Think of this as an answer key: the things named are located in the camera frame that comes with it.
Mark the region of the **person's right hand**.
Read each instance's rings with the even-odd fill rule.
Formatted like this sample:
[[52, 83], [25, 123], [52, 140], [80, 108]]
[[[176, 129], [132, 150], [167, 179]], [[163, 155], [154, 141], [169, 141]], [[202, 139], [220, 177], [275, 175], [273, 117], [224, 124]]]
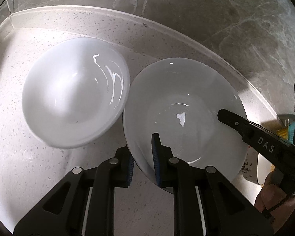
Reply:
[[273, 173], [273, 171], [269, 173], [265, 179], [264, 186], [256, 197], [254, 207], [262, 213], [263, 210], [269, 210], [286, 199], [284, 204], [271, 212], [271, 215], [274, 217], [272, 227], [274, 233], [277, 233], [295, 211], [295, 197], [287, 199], [285, 192], [273, 184]]

